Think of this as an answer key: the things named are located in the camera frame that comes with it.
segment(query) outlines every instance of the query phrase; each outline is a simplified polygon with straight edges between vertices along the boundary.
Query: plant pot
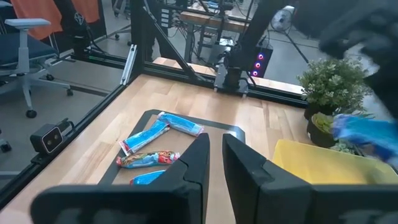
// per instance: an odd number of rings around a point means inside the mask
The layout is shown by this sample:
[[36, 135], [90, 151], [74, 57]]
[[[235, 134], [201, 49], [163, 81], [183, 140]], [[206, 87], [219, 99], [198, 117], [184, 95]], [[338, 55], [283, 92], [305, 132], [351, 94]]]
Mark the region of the plant pot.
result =
[[324, 133], [314, 125], [312, 119], [308, 120], [307, 134], [311, 139], [311, 142], [320, 147], [330, 148], [336, 144], [337, 141], [333, 139], [333, 136], [329, 133]]
[[333, 112], [337, 109], [335, 106], [323, 105], [319, 106], [314, 103], [308, 104], [308, 107], [304, 111], [304, 118], [309, 120], [312, 115], [316, 114], [317, 112], [321, 112], [324, 115], [332, 115]]

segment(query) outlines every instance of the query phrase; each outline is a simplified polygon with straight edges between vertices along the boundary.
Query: chair armrest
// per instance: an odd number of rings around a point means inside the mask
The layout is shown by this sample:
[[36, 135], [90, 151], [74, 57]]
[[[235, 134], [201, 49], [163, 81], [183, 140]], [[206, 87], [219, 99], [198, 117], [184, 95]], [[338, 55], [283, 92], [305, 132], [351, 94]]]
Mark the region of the chair armrest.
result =
[[16, 29], [30, 29], [37, 26], [50, 25], [50, 21], [45, 19], [6, 19], [5, 24], [15, 27]]
[[7, 6], [11, 6], [12, 7], [12, 4], [10, 4], [10, 3], [6, 2], [6, 1], [0, 1], [0, 8], [7, 7]]

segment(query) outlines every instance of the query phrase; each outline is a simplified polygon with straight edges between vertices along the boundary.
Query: yellow box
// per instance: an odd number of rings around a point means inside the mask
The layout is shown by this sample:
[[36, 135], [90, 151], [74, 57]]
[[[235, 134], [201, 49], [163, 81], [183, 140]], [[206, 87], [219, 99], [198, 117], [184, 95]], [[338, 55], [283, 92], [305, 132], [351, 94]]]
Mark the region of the yellow box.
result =
[[272, 162], [311, 184], [398, 184], [379, 160], [289, 140], [279, 140]]

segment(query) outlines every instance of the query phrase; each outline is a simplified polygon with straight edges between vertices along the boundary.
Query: potted plant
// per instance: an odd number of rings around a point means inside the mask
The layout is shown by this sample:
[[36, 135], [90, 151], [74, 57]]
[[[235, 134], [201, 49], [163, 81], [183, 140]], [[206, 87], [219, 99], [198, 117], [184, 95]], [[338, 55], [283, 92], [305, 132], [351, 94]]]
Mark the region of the potted plant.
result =
[[307, 134], [311, 142], [320, 147], [329, 148], [336, 144], [331, 133], [333, 117], [321, 112], [314, 114], [308, 120]]
[[321, 112], [325, 115], [352, 113], [363, 110], [363, 98], [370, 94], [363, 78], [368, 74], [359, 60], [329, 58], [311, 61], [308, 70], [297, 77], [303, 87], [303, 99], [308, 101], [306, 119]]
[[336, 150], [339, 152], [345, 152], [352, 155], [363, 156], [360, 148], [357, 145], [351, 144], [350, 142], [339, 140], [334, 146], [330, 149]]

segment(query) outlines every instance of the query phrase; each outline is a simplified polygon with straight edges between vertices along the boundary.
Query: green plant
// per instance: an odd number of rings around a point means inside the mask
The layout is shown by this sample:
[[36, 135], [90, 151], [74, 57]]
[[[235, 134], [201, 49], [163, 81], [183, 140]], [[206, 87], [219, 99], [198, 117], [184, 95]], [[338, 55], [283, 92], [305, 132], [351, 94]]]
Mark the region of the green plant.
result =
[[324, 115], [319, 112], [312, 116], [312, 123], [322, 132], [331, 134], [331, 128], [333, 126], [333, 117]]
[[350, 153], [350, 154], [355, 154], [355, 151], [358, 150], [358, 146], [351, 144], [349, 142], [346, 142], [344, 140], [339, 140], [334, 146], [332, 146], [330, 149], [336, 150], [339, 152], [345, 152], [345, 153]]
[[368, 74], [359, 60], [326, 59], [311, 61], [308, 70], [297, 77], [303, 99], [319, 106], [338, 108], [338, 113], [363, 111], [363, 98], [371, 93], [363, 78]]

